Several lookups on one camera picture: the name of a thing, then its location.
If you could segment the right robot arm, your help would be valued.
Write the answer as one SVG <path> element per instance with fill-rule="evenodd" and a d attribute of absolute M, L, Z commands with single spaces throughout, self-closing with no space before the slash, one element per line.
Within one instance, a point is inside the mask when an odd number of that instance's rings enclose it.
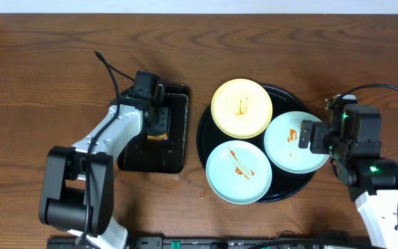
<path fill-rule="evenodd" d="M 330 156 L 348 188 L 372 245 L 398 248 L 398 164 L 381 157 L 380 118 L 331 122 L 304 120 L 298 146 Z"/>

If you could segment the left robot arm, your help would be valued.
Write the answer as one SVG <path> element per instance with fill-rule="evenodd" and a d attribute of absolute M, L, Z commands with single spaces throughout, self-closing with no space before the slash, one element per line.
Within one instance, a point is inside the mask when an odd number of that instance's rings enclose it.
<path fill-rule="evenodd" d="M 113 164 L 141 133 L 167 133 L 170 117 L 167 107 L 122 98 L 85 138 L 53 147 L 46 158 L 39 220 L 75 235 L 75 248 L 125 248 L 128 231 L 113 218 Z"/>

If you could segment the orange green scrub sponge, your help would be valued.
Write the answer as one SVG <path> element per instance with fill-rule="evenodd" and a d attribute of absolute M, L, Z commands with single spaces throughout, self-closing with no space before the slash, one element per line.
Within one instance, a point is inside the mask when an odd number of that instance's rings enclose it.
<path fill-rule="evenodd" d="M 169 137 L 168 133 L 163 133 L 160 135 L 148 135 L 147 139 L 154 140 L 154 141 L 161 141 L 161 140 L 167 140 L 168 137 Z"/>

